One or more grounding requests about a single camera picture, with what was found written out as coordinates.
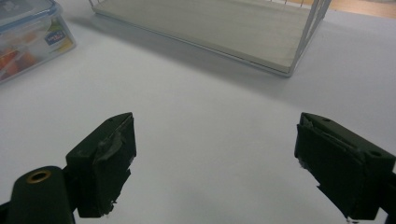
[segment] blue lid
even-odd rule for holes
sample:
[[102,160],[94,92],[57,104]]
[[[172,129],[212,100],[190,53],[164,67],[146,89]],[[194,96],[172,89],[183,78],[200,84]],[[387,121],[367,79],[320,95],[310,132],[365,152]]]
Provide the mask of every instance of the blue lid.
[[53,0],[0,0],[0,33],[56,10]]

